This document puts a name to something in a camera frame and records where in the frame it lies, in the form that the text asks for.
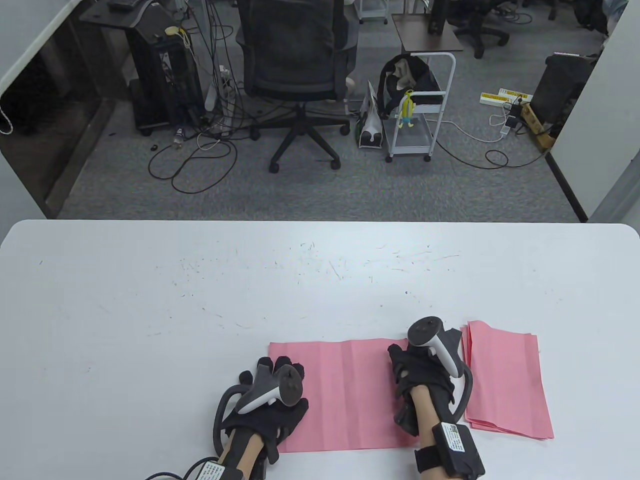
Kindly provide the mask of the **person's right hand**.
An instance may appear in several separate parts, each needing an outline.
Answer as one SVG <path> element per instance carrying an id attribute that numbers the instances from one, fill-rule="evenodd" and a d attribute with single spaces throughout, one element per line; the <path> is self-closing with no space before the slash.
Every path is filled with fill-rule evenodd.
<path id="1" fill-rule="evenodd" d="M 442 363 L 425 350 L 408 346 L 402 349 L 397 343 L 387 348 L 391 370 L 395 380 L 395 397 L 408 398 L 415 387 L 427 387 L 432 397 L 439 397 L 448 408 L 454 399 L 454 384 Z"/>

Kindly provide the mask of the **person's left hand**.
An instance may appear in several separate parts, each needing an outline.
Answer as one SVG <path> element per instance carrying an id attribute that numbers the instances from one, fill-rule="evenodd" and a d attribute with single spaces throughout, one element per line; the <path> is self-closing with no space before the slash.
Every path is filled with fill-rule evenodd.
<path id="1" fill-rule="evenodd" d="M 258 359 L 254 372 L 245 370 L 238 384 L 229 387 L 215 413 L 215 452 L 222 453 L 222 433 L 245 431 L 263 442 L 259 458 L 274 464 L 278 448 L 295 430 L 309 409 L 303 397 L 304 366 L 287 356 Z"/>

